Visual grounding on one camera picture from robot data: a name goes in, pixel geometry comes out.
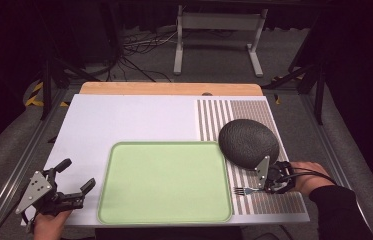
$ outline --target table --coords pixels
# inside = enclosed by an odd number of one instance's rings
[[[203,93],[213,96],[202,96]],[[223,109],[222,113],[217,112],[217,108]],[[84,208],[74,211],[67,225],[117,227],[102,225],[97,219],[108,153],[115,143],[132,140],[216,141],[217,128],[223,126],[222,119],[227,122],[239,117],[258,118],[280,139],[266,98],[255,84],[85,83],[70,105],[45,166],[45,169],[54,167],[62,159],[71,158],[73,164],[57,175],[58,191],[63,193],[77,192],[91,177],[96,179],[95,188],[86,196]],[[279,159],[288,160],[281,146]],[[229,162],[226,162],[226,168],[231,187],[237,186],[233,182],[251,187],[257,184],[253,180],[254,172],[238,169]],[[232,203],[233,215],[227,222],[173,226],[309,221],[298,192],[284,195],[257,193],[247,197],[232,194]]]

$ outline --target wooden strip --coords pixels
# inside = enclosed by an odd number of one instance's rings
[[[263,96],[257,84],[224,83],[154,83],[154,82],[86,82],[80,94],[101,95],[202,95]]]

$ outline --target human arm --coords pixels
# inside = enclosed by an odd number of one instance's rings
[[[295,172],[305,172],[297,168],[306,168],[328,176],[326,170],[317,163],[291,162],[291,165]],[[312,175],[297,177],[295,188],[308,195],[317,205],[320,239],[373,239],[353,191]]]
[[[64,224],[72,211],[60,212],[56,216],[38,214],[34,223],[34,240],[59,240]]]

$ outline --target robotic arm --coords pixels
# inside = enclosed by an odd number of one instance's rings
[[[32,205],[36,208],[37,213],[54,216],[63,211],[83,208],[86,194],[89,193],[96,184],[94,178],[84,184],[78,193],[64,194],[62,192],[57,192],[58,185],[55,182],[56,173],[61,173],[69,167],[71,163],[71,160],[67,158],[55,168],[50,168],[45,171],[36,171],[15,213],[22,214],[24,221],[26,221],[25,210]],[[28,222],[26,221],[26,223],[28,226],[31,226],[31,224],[34,223],[34,218]]]

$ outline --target white table surface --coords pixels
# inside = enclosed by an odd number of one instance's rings
[[[96,186],[87,194],[84,208],[75,210],[66,224],[105,227],[97,218],[97,210],[110,150],[117,142],[199,141],[198,99],[266,101],[265,97],[243,96],[75,95],[44,169],[70,158],[71,166],[56,176],[58,191],[79,192],[90,178],[95,178]],[[233,215],[223,224],[306,221],[309,217],[305,209],[304,213]]]

